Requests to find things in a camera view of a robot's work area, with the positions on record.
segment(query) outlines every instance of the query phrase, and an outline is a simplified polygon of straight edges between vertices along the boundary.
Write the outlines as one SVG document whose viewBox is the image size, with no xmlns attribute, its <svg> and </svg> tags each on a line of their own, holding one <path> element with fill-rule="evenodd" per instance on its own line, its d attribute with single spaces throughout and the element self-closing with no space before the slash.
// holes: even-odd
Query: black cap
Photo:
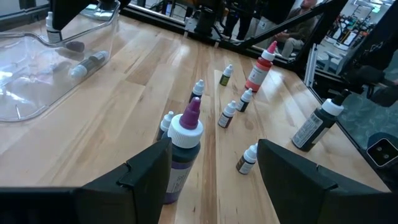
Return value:
<svg viewBox="0 0 398 224">
<path fill-rule="evenodd" d="M 348 91 L 347 89 L 343 90 L 341 93 L 339 93 L 337 96 L 335 96 L 331 102 L 341 106 L 341 104 L 343 104 L 344 100 L 347 98 L 347 96 L 349 96 L 351 94 L 350 91 Z"/>
</svg>

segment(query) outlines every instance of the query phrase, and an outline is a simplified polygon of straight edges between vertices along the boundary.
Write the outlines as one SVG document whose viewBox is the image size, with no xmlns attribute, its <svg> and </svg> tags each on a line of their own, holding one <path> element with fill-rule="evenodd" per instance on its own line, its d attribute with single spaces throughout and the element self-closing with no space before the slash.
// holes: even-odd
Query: wood grain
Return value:
<svg viewBox="0 0 398 224">
<path fill-rule="evenodd" d="M 40 25 L 24 28 L 43 32 Z M 67 32 L 92 25 L 78 18 Z M 2 186 L 79 186 L 99 177 L 150 146 L 163 115 L 182 113 L 192 86 L 203 79 L 202 149 L 179 201 L 164 207 L 159 223 L 278 223 L 258 166 L 248 175 L 235 168 L 260 138 L 388 191 L 336 125 L 310 152 L 294 148 L 292 136 L 319 106 L 296 74 L 274 67 L 246 112 L 236 112 L 223 129 L 218 118 L 239 100 L 255 60 L 123 16 L 113 46 L 101 70 L 42 115 L 0 124 Z M 230 63 L 233 76 L 221 86 Z"/>
</svg>

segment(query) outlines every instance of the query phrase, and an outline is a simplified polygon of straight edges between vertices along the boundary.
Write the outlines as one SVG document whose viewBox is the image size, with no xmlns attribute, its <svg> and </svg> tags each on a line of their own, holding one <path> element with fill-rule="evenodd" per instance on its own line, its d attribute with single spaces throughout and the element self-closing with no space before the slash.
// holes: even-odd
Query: wooden table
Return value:
<svg viewBox="0 0 398 224">
<path fill-rule="evenodd" d="M 260 138 L 388 191 L 336 125 L 310 152 L 294 148 L 291 137 L 319 103 L 290 71 L 274 67 L 246 112 L 220 128 L 222 109 L 239 99 L 254 62 L 120 16 L 108 64 L 38 118 L 0 124 L 0 184 L 84 185 L 150 146 L 163 115 L 181 113 L 203 79 L 202 149 L 179 201 L 164 207 L 160 223 L 277 223 L 258 166 L 248 175 L 235 169 Z M 230 63 L 233 76 L 220 86 L 220 71 Z"/>
</svg>

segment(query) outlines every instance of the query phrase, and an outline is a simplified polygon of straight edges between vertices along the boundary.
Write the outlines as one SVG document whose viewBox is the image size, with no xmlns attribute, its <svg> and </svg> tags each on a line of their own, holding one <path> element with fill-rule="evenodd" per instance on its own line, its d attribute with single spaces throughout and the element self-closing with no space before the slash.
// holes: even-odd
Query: red bottle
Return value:
<svg viewBox="0 0 398 224">
<path fill-rule="evenodd" d="M 251 70 L 250 76 L 244 87 L 252 88 L 253 92 L 260 89 L 261 83 L 266 79 L 269 70 L 272 67 L 272 61 L 275 59 L 275 48 L 277 42 L 274 41 L 267 50 L 263 51 L 261 57 L 257 59 L 256 65 Z"/>
</svg>

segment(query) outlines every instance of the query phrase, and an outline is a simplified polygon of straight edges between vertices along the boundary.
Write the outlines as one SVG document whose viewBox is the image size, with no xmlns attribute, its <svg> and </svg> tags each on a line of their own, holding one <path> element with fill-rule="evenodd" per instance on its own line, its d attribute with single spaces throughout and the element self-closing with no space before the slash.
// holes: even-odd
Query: pink nozzle cap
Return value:
<svg viewBox="0 0 398 224">
<path fill-rule="evenodd" d="M 200 114 L 200 98 L 194 97 L 191 103 L 185 108 L 184 114 L 180 118 L 180 124 L 183 128 L 193 130 L 198 126 Z"/>
<path fill-rule="evenodd" d="M 276 40 L 273 41 L 273 43 L 267 49 L 268 53 L 270 53 L 270 54 L 275 53 L 275 49 L 276 49 L 276 45 L 277 44 L 278 44 L 278 42 L 276 42 Z"/>
</svg>

